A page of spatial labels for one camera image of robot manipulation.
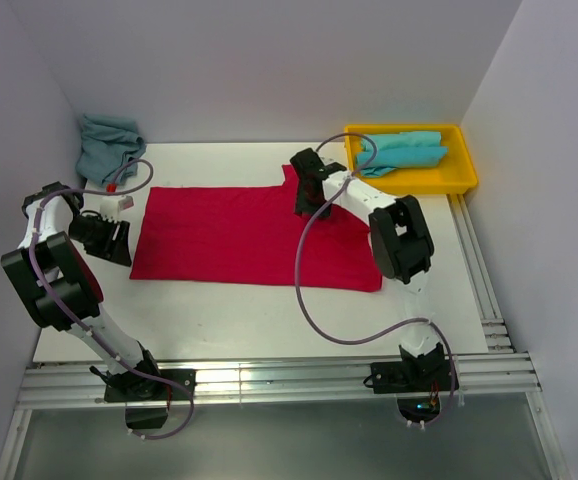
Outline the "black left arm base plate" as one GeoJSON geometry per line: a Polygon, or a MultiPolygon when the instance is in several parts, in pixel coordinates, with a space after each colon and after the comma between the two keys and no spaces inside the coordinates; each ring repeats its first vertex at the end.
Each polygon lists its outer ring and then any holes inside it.
{"type": "Polygon", "coordinates": [[[196,371],[193,369],[161,369],[160,376],[167,381],[175,382],[186,389],[186,393],[167,383],[148,380],[140,376],[126,374],[122,380],[107,384],[104,393],[106,403],[126,403],[145,401],[187,401],[188,394],[193,394],[196,386],[196,371]]]}

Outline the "red t-shirt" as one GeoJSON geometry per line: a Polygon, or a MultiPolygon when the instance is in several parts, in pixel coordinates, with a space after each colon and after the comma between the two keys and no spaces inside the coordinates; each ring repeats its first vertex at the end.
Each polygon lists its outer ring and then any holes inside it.
{"type": "MultiPolygon", "coordinates": [[[[265,187],[153,187],[130,277],[268,286],[294,285],[294,260],[307,223],[294,214],[298,178],[265,187]]],[[[311,228],[301,285],[373,293],[382,275],[369,228],[334,206],[311,228]]]]}

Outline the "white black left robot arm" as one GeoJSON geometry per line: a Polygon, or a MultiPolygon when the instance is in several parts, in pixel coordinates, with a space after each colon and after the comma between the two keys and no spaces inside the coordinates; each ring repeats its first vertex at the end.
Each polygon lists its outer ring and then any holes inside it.
{"type": "Polygon", "coordinates": [[[1,266],[31,319],[79,339],[107,365],[108,384],[128,378],[128,388],[152,399],[164,375],[150,352],[126,334],[103,308],[102,288],[74,246],[116,265],[132,265],[130,224],[83,208],[83,194],[54,182],[24,199],[28,220],[17,249],[1,257],[1,266]]]}

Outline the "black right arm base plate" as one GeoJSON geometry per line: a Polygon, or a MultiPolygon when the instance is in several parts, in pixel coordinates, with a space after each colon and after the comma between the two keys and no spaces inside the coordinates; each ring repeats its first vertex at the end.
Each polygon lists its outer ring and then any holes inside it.
{"type": "Polygon", "coordinates": [[[460,386],[448,362],[430,370],[420,370],[404,361],[371,363],[370,374],[363,384],[375,394],[430,393],[434,387],[440,392],[449,392],[460,386]]]}

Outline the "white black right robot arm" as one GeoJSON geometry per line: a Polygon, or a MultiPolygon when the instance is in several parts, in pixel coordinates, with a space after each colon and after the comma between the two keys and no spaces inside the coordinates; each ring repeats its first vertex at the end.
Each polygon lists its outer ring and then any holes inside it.
{"type": "Polygon", "coordinates": [[[419,201],[411,195],[385,194],[358,180],[354,171],[341,164],[324,163],[311,148],[296,153],[290,165],[298,178],[294,213],[308,216],[294,260],[294,289],[303,317],[320,337],[343,346],[368,344],[403,330],[404,338],[399,345],[403,381],[415,390],[426,388],[435,379],[436,369],[453,365],[448,341],[432,320],[409,318],[365,338],[339,339],[317,325],[301,292],[302,256],[307,236],[316,221],[328,218],[335,205],[368,224],[373,260],[384,278],[405,286],[418,282],[429,272],[435,253],[419,201]]]}

